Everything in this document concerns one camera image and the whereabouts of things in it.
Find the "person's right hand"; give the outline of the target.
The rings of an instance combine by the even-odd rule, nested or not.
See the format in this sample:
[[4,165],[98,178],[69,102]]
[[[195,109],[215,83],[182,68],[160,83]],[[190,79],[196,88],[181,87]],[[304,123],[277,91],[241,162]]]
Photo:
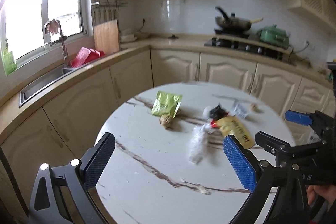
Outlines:
[[329,205],[332,205],[336,199],[335,185],[310,185],[307,188],[308,204],[311,205],[316,196],[321,196],[327,200]]

